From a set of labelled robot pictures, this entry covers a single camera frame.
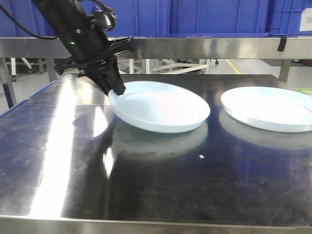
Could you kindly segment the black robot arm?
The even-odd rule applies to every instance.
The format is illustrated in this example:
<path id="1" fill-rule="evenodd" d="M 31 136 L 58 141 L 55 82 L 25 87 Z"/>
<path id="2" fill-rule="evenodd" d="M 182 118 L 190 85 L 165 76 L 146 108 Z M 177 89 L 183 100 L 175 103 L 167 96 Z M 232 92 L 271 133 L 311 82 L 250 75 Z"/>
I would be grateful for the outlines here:
<path id="1" fill-rule="evenodd" d="M 124 94 L 117 55 L 134 51 L 133 37 L 108 40 L 103 31 L 103 20 L 88 16 L 76 0 L 35 0 L 34 5 L 55 31 L 71 57 L 55 65 L 62 75 L 77 68 L 79 77 L 86 76 L 108 94 L 113 90 Z"/>

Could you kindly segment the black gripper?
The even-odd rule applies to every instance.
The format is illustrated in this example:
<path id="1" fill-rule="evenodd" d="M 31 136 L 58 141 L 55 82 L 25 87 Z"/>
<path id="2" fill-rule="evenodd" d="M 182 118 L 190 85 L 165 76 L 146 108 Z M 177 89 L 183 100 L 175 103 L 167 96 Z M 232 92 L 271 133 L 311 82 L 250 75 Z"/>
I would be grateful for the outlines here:
<path id="1" fill-rule="evenodd" d="M 116 55 L 134 51 L 133 37 L 108 40 L 96 24 L 54 24 L 54 31 L 70 53 L 70 57 L 55 66 L 61 75 L 78 68 L 106 95 L 111 90 L 123 95 L 126 87 L 121 79 Z"/>

